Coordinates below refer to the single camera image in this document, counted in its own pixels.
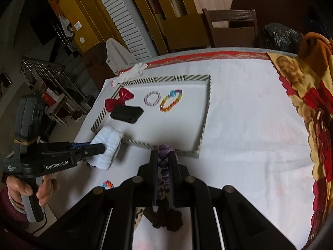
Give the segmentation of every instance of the floral blanket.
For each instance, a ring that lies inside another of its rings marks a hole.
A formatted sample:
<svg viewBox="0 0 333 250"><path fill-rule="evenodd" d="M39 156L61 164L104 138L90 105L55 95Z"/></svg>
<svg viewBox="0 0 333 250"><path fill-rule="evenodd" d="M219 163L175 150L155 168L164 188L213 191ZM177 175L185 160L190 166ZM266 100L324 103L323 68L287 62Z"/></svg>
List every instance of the floral blanket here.
<svg viewBox="0 0 333 250"><path fill-rule="evenodd" d="M333 204L333 41L320 34L308 33L297 57L268 53L292 104L304 119L309 133L314 214L311 232L304 249L314 240Z"/></svg>

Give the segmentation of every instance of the screw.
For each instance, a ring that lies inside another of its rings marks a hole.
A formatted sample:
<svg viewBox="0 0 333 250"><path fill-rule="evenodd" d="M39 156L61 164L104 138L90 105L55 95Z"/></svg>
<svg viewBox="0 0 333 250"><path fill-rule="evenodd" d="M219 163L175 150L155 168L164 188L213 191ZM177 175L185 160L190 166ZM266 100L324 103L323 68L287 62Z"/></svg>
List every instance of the screw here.
<svg viewBox="0 0 333 250"><path fill-rule="evenodd" d="M231 185L227 185L227 186L224 186L224 190L229 193L229 194L232 194L234 191L235 191L235 188Z"/></svg>
<svg viewBox="0 0 333 250"><path fill-rule="evenodd" d="M104 188L101 187L101 186L95 187L95 188L93 189L93 193L94 193L95 195L100 195L100 194L103 193L103 192L104 192Z"/></svg>
<svg viewBox="0 0 333 250"><path fill-rule="evenodd" d="M187 176L185 178L185 181L188 182L188 183L193 183L195 181L195 177L192 177L192 176Z"/></svg>
<svg viewBox="0 0 333 250"><path fill-rule="evenodd" d="M132 178L132 180L133 180L134 183L140 183L144 179L140 176L135 176L134 178Z"/></svg>

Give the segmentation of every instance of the person's hand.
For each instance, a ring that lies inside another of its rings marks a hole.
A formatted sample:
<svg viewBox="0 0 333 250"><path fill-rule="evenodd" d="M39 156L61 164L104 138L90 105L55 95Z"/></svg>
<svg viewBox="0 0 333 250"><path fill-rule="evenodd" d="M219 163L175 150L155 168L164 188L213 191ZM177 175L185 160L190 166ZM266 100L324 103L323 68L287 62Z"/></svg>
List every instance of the person's hand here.
<svg viewBox="0 0 333 250"><path fill-rule="evenodd" d="M49 202L53 192L59 190L59 184L56 179L52 178L52 175L43 176L43 183L37 190L37 198L39 199L39 205L44 207ZM23 180L8 176L6 181L8 191L12 199L15 201L19 208L24 209L22 204L21 194L31 196L32 188Z"/></svg>

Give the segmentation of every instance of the light switch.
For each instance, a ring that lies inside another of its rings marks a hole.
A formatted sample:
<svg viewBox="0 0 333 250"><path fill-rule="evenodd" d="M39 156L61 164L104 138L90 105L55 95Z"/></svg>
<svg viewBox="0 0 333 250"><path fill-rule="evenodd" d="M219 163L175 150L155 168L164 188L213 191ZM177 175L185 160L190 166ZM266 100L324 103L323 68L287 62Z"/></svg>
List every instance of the light switch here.
<svg viewBox="0 0 333 250"><path fill-rule="evenodd" d="M79 31L82 28L81 23L78 21L77 23L74 24L74 27L76 29L76 31Z"/></svg>

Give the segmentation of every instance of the purple beaded bracelet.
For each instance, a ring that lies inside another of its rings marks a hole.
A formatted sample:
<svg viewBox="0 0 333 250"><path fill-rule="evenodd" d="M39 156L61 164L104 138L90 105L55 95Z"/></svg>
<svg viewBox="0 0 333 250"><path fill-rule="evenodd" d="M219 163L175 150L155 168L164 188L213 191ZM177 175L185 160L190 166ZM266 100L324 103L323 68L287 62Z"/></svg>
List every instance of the purple beaded bracelet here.
<svg viewBox="0 0 333 250"><path fill-rule="evenodd" d="M148 98L152 95L156 94L157 95L157 100L155 100L153 103L148 101ZM161 95L159 94L158 91L151 91L149 92L145 97L144 97L144 103L148 106L155 106L156 104L159 103L159 100L161 99Z"/></svg>

